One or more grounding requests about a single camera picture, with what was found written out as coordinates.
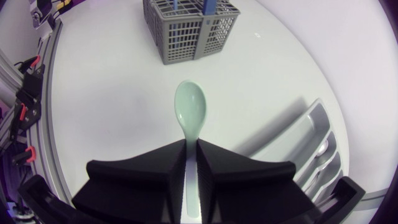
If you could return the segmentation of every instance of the white table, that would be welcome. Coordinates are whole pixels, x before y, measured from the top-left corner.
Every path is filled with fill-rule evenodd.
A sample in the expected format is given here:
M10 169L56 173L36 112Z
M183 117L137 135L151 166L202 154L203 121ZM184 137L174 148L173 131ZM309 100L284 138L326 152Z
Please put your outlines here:
M87 0L61 16L52 116L72 196L88 180L90 160L127 159L183 139L174 93L187 79L207 97L200 138L241 154L273 138L321 98L348 174L343 116L316 63L258 2L231 3L241 15L223 51L173 65L160 59L141 0Z

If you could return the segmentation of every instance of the blue handle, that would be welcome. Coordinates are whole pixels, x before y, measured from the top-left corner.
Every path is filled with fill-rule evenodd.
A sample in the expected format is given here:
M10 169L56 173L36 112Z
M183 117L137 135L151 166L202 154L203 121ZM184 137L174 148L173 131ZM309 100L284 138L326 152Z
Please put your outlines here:
M216 14L217 0L205 0L205 5L203 6L203 15L214 15Z

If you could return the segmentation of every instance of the gray cutlery basket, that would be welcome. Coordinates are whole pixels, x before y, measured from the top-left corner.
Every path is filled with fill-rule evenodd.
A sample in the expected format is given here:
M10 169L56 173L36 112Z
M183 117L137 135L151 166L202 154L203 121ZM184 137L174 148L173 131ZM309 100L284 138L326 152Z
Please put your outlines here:
M215 15L204 16L204 0L142 0L144 17L165 65L220 52L240 11L217 0Z

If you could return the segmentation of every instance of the light green spoon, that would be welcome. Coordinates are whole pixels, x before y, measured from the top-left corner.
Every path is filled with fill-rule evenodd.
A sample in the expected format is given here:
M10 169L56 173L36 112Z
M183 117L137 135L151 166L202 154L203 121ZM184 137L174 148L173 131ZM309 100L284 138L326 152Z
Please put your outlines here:
M196 150L199 133L206 118L206 98L201 88L191 81L182 82L175 92L174 110L187 144L187 212L190 217L196 218L200 212Z

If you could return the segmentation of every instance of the spoon handle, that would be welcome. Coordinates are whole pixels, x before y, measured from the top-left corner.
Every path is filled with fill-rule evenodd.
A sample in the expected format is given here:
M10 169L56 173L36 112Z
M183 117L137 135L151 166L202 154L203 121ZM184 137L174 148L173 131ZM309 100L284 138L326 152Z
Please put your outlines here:
M187 163L185 166L185 186L187 193L187 212L192 218L199 217L199 189L197 171L197 140L187 139Z

